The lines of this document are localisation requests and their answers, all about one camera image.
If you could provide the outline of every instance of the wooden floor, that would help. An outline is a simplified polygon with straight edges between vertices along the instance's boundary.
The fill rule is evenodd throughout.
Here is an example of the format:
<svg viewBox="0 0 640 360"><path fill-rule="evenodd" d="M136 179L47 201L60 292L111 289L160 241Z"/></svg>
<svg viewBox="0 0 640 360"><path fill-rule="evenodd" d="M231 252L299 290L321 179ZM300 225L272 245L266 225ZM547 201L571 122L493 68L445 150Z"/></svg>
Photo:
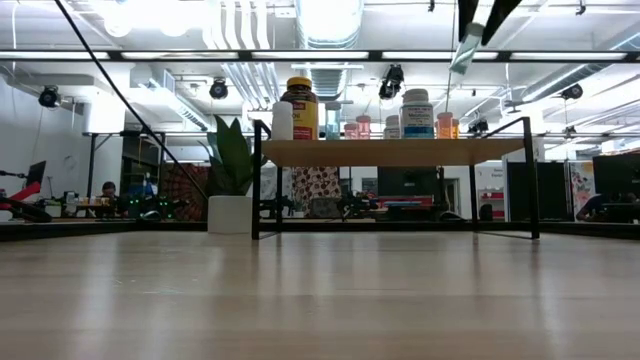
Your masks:
<svg viewBox="0 0 640 360"><path fill-rule="evenodd" d="M640 243L204 233L0 244L0 358L640 359Z"/></svg>

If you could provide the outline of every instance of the computer monitor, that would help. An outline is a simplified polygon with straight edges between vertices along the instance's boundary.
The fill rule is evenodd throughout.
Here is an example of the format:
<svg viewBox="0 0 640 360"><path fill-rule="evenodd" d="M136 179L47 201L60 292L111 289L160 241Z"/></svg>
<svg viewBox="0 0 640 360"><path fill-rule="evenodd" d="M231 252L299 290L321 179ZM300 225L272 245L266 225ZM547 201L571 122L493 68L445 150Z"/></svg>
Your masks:
<svg viewBox="0 0 640 360"><path fill-rule="evenodd" d="M640 194L640 154L596 156L593 173L598 194Z"/></svg>
<svg viewBox="0 0 640 360"><path fill-rule="evenodd" d="M27 186L36 182L42 185L42 179L44 179L44 168L46 165L46 161L41 161L29 167L29 173L27 174Z"/></svg>
<svg viewBox="0 0 640 360"><path fill-rule="evenodd" d="M433 196L440 199L436 167L379 167L380 197Z"/></svg>

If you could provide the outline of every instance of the poster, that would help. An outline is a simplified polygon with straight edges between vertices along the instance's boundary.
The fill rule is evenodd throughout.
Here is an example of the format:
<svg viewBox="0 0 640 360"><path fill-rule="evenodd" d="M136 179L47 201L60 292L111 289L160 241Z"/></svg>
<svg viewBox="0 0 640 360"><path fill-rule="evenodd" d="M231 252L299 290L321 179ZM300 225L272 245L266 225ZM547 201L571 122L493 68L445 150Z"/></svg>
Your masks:
<svg viewBox="0 0 640 360"><path fill-rule="evenodd" d="M569 163L571 172L571 195L573 196L573 214L596 195L596 187L593 177L593 162L572 162Z"/></svg>

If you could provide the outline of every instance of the black metal frame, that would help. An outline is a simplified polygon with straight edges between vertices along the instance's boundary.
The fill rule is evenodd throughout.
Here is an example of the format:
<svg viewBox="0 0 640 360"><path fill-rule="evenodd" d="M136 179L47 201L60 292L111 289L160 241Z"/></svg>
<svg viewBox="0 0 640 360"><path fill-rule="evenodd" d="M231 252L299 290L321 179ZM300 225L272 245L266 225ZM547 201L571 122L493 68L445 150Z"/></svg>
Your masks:
<svg viewBox="0 0 640 360"><path fill-rule="evenodd" d="M151 62L384 62L384 63L450 63L451 50L429 50L429 49L406 49L406 50L326 50L324 53L333 53L334 55L326 58L318 58L317 50L300 50L300 49L279 49L279 50L106 50L99 53L106 53L100 62L135 62L135 63L151 63ZM19 52L25 56L15 56L14 53ZM29 53L50 53L51 56L44 58L40 56L29 57ZM68 58L66 53L78 53L77 50L61 50L61 49L6 49L0 50L0 61L20 61L20 62L89 62L88 58ZM603 56L598 59L594 55L606 55L608 53L620 53L620 51L563 51L563 50L480 50L477 51L474 63L541 63L541 64L629 64L638 63L640 51L623 51L625 56L620 58L610 58ZM296 56L278 56L278 53L295 53ZM407 53L417 54L415 56L404 56ZM420 53L428 53L429 56L421 57ZM513 57L513 54L519 55L537 55L545 54L540 58L522 58Z"/></svg>
<svg viewBox="0 0 640 360"><path fill-rule="evenodd" d="M531 232L531 239L540 238L540 217L538 204L538 180L536 171L536 160L533 151L533 136L531 133L531 119L529 117L521 117L514 120L490 133L484 134L481 138L488 138L504 129L515 125L522 121L524 128L523 147L525 151L525 162L527 164L528 182L530 187L530 222L528 227L522 224L512 226L513 230L528 230ZM260 240L268 235L261 236L261 232L281 233L286 231L446 231L446 230L472 230L474 232L481 229L504 229L509 228L505 224L481 224L478 221L478 202L475 183L475 165L469 165L469 178L471 191L471 223L419 223L419 222L392 222L392 223L342 223L342 222L291 222L284 223L282 220L282 168L278 167L277 171L277 190L276 190L276 221L275 223L260 222L260 167L262 159L262 132L267 133L270 137L269 128L260 120L254 121L254 163L253 163L253 199L252 199L252 217L251 217L251 238Z"/></svg>

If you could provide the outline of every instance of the plastic container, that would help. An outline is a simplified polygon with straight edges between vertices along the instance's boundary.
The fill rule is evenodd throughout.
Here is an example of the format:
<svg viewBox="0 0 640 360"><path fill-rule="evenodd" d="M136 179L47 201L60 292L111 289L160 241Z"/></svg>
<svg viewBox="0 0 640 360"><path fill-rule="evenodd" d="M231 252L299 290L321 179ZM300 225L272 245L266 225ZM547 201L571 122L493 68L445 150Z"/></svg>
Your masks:
<svg viewBox="0 0 640 360"><path fill-rule="evenodd" d="M438 139L454 139L453 114L444 112L438 114Z"/></svg>
<svg viewBox="0 0 640 360"><path fill-rule="evenodd" d="M287 81L281 101L293 106L293 139L318 139L318 97L311 91L311 80L296 76Z"/></svg>
<svg viewBox="0 0 640 360"><path fill-rule="evenodd" d="M342 104L337 101L331 101L324 104L324 108L327 114L327 123L325 125L327 140L340 140L340 113Z"/></svg>
<svg viewBox="0 0 640 360"><path fill-rule="evenodd" d="M356 124L358 126L358 139L371 139L371 117L367 115L360 115L356 118Z"/></svg>
<svg viewBox="0 0 640 360"><path fill-rule="evenodd" d="M407 90L400 106L400 132L405 139L433 139L433 105L425 89Z"/></svg>
<svg viewBox="0 0 640 360"><path fill-rule="evenodd" d="M293 105L290 102L278 101L273 104L271 113L273 140L293 140Z"/></svg>
<svg viewBox="0 0 640 360"><path fill-rule="evenodd" d="M398 115L387 116L384 127L385 139L400 139L400 117Z"/></svg>
<svg viewBox="0 0 640 360"><path fill-rule="evenodd" d="M355 140L358 138L358 124L344 124L344 137L347 140Z"/></svg>

